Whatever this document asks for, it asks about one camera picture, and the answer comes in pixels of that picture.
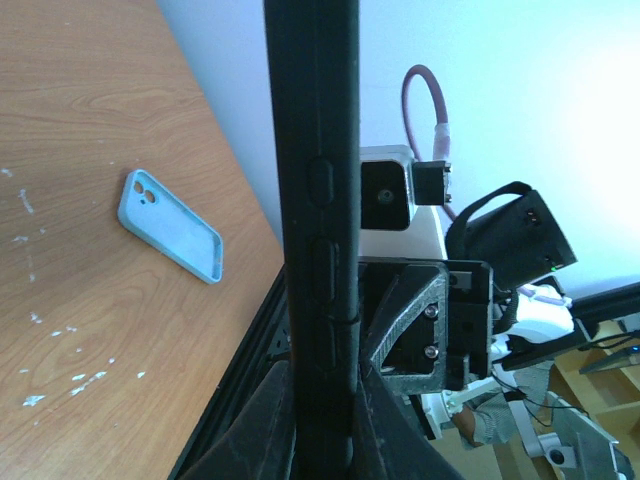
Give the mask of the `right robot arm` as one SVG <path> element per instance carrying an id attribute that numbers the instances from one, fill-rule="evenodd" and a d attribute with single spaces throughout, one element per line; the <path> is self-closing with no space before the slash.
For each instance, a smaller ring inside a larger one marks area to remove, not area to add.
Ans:
<path id="1" fill-rule="evenodd" d="M 549 360 L 586 336 L 570 300 L 542 277 L 575 255 L 540 194 L 521 182 L 509 202 L 463 210 L 446 255 L 377 251 L 360 261 L 365 375 L 403 395 L 460 391 L 474 379 Z"/>

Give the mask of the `black phone case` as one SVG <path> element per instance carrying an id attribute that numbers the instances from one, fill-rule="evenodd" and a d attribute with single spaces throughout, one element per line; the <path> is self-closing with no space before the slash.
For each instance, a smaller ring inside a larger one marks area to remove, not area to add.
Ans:
<path id="1" fill-rule="evenodd" d="M 264 5 L 292 339 L 298 474 L 353 460 L 360 319 L 359 5 Z"/>

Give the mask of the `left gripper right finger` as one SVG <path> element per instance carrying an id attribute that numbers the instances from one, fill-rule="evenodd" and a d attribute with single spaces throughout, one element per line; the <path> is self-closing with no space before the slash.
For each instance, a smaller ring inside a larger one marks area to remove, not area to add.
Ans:
<path id="1" fill-rule="evenodd" d="M 354 479 L 460 479 L 412 428 L 378 371 L 361 373 L 353 416 Z"/>

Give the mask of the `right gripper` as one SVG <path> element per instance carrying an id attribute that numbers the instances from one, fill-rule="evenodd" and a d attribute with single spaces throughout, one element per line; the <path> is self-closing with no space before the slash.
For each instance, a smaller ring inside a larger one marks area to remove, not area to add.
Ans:
<path id="1" fill-rule="evenodd" d="M 480 261 L 363 257 L 361 360 L 402 395 L 461 391 L 490 369 L 493 271 Z"/>

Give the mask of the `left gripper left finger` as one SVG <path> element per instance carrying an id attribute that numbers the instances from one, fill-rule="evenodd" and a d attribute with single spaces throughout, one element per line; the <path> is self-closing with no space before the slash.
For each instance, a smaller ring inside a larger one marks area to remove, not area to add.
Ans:
<path id="1" fill-rule="evenodd" d="M 184 479 L 288 479 L 296 439 L 290 364 L 277 362 L 227 432 Z"/>

